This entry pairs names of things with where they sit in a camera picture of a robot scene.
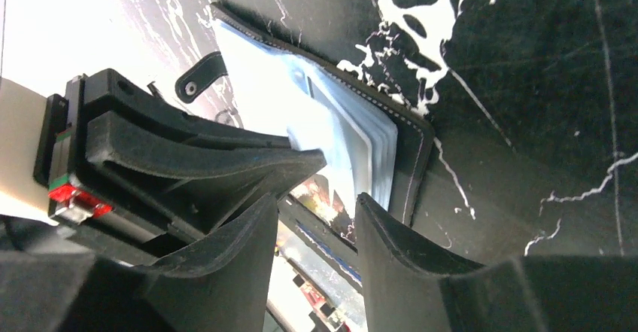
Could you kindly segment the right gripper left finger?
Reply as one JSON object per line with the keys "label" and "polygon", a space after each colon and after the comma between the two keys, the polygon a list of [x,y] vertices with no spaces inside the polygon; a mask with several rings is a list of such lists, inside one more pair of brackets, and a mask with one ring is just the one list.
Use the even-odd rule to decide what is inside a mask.
{"label": "right gripper left finger", "polygon": [[158,269],[95,254],[1,253],[3,331],[260,331],[277,229],[265,195]]}

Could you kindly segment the black leather card holder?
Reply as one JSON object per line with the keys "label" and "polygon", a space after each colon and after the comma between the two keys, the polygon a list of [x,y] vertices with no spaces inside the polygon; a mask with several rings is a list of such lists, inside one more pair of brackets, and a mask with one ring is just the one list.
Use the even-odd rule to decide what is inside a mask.
{"label": "black leather card holder", "polygon": [[219,79],[235,96],[242,126],[283,136],[297,150],[318,149],[330,194],[352,212],[369,193],[410,224],[432,148],[431,125],[351,73],[252,26],[221,2],[208,8],[217,50],[175,82],[190,104]]}

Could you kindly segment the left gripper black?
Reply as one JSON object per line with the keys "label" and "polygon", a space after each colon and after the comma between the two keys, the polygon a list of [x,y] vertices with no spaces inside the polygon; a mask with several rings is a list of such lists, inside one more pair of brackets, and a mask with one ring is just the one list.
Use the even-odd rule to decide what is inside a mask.
{"label": "left gripper black", "polygon": [[104,69],[47,98],[33,178],[68,240],[151,265],[326,164],[319,150],[290,148],[283,136],[190,115]]}

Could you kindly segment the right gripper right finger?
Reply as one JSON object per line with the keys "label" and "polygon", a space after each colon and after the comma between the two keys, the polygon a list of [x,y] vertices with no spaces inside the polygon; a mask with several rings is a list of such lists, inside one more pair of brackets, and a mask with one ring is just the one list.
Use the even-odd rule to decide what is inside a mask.
{"label": "right gripper right finger", "polygon": [[356,201],[370,331],[635,331],[635,257],[511,257],[484,266]]}

